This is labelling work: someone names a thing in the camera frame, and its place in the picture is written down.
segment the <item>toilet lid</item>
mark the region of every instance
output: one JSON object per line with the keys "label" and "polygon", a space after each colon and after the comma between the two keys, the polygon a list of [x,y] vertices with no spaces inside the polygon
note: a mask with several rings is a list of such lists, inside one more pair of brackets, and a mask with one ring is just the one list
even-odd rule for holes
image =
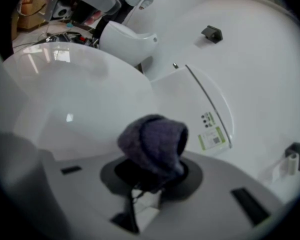
{"label": "toilet lid", "polygon": [[14,109],[9,109],[13,115],[7,118],[2,114],[0,122],[9,124],[0,127],[51,151],[56,160],[114,152],[129,123],[157,113],[144,75],[85,45],[30,46],[8,58],[4,67],[7,74],[0,77],[9,79],[9,84],[0,88],[13,95],[0,97],[1,110]]}

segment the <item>gray fuzzy fabric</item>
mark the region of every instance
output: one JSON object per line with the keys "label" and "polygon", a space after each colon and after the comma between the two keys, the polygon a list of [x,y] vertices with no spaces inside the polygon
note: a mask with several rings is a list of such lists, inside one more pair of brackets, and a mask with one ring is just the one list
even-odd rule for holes
{"label": "gray fuzzy fabric", "polygon": [[180,155],[187,139],[184,123],[148,115],[128,125],[117,144],[130,160],[157,175],[163,184],[183,175]]}

